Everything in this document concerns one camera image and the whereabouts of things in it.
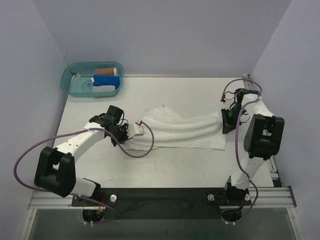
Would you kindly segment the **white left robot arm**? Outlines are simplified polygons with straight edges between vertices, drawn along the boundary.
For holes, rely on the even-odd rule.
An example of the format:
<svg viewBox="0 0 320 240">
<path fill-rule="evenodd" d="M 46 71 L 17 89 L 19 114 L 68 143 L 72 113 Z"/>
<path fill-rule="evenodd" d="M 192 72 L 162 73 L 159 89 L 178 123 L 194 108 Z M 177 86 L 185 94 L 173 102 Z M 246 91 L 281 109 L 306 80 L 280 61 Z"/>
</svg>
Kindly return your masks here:
<svg viewBox="0 0 320 240">
<path fill-rule="evenodd" d="M 127 123 L 120 125 L 124 111 L 109 106 L 106 113 L 92 117 L 80 133 L 56 147 L 45 147 L 41 152 L 34 177 L 34 184 L 60 197 L 82 195 L 90 206 L 101 201 L 101 185 L 76 176 L 77 160 L 94 144 L 112 135 L 116 146 L 129 139 Z"/>
</svg>

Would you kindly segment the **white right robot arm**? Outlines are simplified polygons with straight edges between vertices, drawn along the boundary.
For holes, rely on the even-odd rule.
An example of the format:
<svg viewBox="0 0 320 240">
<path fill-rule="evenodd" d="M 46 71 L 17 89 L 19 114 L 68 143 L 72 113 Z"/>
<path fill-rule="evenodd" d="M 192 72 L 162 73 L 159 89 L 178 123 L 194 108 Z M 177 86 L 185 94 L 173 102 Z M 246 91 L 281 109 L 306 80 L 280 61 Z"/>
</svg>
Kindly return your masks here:
<svg viewBox="0 0 320 240">
<path fill-rule="evenodd" d="M 242 159 L 236 153 L 238 169 L 229 177 L 221 198 L 224 203 L 233 205 L 248 194 L 250 180 L 258 169 L 272 156 L 278 154 L 281 146 L 285 120 L 271 113 L 261 100 L 257 90 L 239 88 L 234 93 L 234 103 L 221 110 L 222 133 L 235 131 L 235 149 L 239 149 L 239 128 L 241 116 L 248 114 L 250 123 L 243 140 L 246 155 Z"/>
</svg>

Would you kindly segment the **white terry towel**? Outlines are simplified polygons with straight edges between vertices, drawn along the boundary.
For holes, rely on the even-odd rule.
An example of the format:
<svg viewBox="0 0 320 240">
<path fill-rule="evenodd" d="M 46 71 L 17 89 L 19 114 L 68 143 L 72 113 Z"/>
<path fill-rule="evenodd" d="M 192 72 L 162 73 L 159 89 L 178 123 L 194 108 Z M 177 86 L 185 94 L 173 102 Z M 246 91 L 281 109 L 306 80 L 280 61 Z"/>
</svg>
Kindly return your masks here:
<svg viewBox="0 0 320 240">
<path fill-rule="evenodd" d="M 148 151 L 154 135 L 154 149 L 193 148 L 225 150 L 226 136 L 222 133 L 222 114 L 218 111 L 191 118 L 183 118 L 177 112 L 161 105 L 149 110 L 140 119 L 150 129 L 144 127 L 144 135 L 128 140 L 126 150 Z"/>
</svg>

